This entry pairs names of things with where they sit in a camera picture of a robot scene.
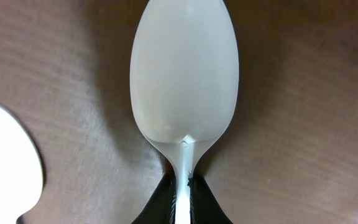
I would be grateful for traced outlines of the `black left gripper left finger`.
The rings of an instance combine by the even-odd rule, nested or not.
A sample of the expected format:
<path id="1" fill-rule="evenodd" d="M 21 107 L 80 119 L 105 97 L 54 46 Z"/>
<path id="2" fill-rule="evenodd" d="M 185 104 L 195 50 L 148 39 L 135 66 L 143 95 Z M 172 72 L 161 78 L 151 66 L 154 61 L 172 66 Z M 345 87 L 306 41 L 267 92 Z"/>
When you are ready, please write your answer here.
<path id="1" fill-rule="evenodd" d="M 173 224 L 175 222 L 176 179 L 166 173 L 144 209 L 132 224 Z"/>

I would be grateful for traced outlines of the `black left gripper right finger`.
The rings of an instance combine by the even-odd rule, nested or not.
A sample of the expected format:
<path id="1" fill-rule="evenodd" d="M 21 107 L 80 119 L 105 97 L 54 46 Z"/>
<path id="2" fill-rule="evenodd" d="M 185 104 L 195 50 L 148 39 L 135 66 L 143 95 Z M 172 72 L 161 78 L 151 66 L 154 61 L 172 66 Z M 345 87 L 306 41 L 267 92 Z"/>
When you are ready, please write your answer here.
<path id="1" fill-rule="evenodd" d="M 189 186 L 191 224 L 232 224 L 202 175 L 195 174 Z"/>

